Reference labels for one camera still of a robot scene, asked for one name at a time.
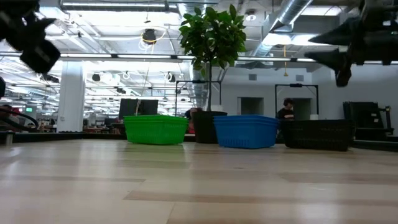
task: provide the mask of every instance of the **potted plant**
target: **potted plant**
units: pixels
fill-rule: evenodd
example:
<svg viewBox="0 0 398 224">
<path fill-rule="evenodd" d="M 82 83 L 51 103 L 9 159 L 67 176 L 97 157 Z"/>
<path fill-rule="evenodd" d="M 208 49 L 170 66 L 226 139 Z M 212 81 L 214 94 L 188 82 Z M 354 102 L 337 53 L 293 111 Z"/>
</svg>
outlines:
<svg viewBox="0 0 398 224">
<path fill-rule="evenodd" d="M 203 77 L 212 80 L 212 66 L 225 69 L 227 64 L 234 66 L 239 52 L 245 52 L 246 34 L 243 32 L 244 16 L 236 15 L 236 9 L 230 5 L 229 12 L 216 12 L 207 7 L 205 13 L 195 8 L 195 15 L 183 15 L 181 23 L 181 47 L 185 55 L 194 56 L 193 69 L 201 70 Z M 213 124 L 214 115 L 226 115 L 224 112 L 211 111 L 211 82 L 208 83 L 207 111 L 196 112 L 193 124 L 197 142 L 217 143 Z"/>
</svg>

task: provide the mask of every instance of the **blue basket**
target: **blue basket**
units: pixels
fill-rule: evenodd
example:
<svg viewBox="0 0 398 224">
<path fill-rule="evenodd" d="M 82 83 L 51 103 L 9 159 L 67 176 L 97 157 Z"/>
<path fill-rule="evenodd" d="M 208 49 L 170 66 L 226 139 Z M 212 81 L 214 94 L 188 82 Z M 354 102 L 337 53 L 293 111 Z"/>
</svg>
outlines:
<svg viewBox="0 0 398 224">
<path fill-rule="evenodd" d="M 215 116 L 218 144 L 223 147 L 258 149 L 275 144 L 279 122 L 259 115 Z"/>
</svg>

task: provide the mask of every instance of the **black planter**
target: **black planter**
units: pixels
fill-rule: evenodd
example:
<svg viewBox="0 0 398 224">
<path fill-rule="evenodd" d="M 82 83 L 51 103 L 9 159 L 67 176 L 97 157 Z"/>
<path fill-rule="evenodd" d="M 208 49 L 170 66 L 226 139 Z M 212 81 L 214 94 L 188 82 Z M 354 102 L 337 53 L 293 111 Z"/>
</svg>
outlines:
<svg viewBox="0 0 398 224">
<path fill-rule="evenodd" d="M 213 117 L 226 115 L 227 113 L 220 111 L 199 111 L 192 113 L 197 143 L 217 144 L 217 134 L 213 124 Z"/>
</svg>

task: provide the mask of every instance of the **green basket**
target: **green basket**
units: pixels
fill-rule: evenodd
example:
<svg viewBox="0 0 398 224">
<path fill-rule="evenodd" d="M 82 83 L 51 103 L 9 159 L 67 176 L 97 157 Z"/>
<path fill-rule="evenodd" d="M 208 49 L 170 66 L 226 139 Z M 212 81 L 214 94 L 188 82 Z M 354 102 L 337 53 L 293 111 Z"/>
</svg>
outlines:
<svg viewBox="0 0 398 224">
<path fill-rule="evenodd" d="M 169 145 L 184 141 L 188 121 L 166 115 L 125 116 L 127 140 L 133 143 Z"/>
</svg>

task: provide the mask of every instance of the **light wood floor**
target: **light wood floor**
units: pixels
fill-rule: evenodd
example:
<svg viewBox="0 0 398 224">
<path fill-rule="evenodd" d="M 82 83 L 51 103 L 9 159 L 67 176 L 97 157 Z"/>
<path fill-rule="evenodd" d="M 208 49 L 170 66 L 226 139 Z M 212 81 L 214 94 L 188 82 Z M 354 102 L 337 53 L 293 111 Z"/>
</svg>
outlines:
<svg viewBox="0 0 398 224">
<path fill-rule="evenodd" d="M 0 148 L 0 223 L 396 224 L 398 154 L 14 144 Z"/>
</svg>

